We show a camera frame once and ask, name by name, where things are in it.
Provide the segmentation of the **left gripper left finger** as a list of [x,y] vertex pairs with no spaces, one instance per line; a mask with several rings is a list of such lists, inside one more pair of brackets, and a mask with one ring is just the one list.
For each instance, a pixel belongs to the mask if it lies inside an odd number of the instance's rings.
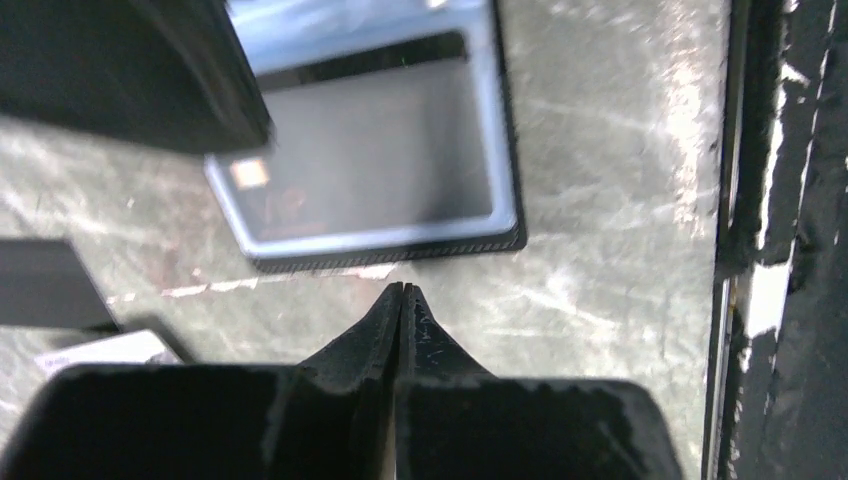
[[77,365],[36,395],[5,479],[377,479],[403,287],[297,365]]

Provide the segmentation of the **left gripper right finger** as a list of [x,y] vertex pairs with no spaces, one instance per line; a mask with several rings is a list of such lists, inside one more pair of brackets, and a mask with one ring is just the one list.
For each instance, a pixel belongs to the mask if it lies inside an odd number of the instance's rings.
[[650,393],[618,379],[499,378],[408,285],[399,318],[400,479],[679,479]]

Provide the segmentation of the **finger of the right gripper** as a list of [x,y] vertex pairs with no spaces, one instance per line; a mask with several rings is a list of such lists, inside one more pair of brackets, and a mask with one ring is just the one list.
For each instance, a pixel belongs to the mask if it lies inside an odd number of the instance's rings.
[[5,1],[1,111],[185,154],[271,131],[223,1]]

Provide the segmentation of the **black leather card holder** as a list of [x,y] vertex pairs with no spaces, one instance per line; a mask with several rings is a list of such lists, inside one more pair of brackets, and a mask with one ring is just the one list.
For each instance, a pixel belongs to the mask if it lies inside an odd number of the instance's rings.
[[496,1],[232,1],[268,141],[204,169],[263,272],[527,242]]

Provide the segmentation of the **black VIP credit card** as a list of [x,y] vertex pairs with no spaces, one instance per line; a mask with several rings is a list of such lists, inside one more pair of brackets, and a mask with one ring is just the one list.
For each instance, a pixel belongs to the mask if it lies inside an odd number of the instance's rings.
[[285,88],[266,103],[270,147],[219,165],[256,244],[305,250],[426,238],[493,212],[463,61]]

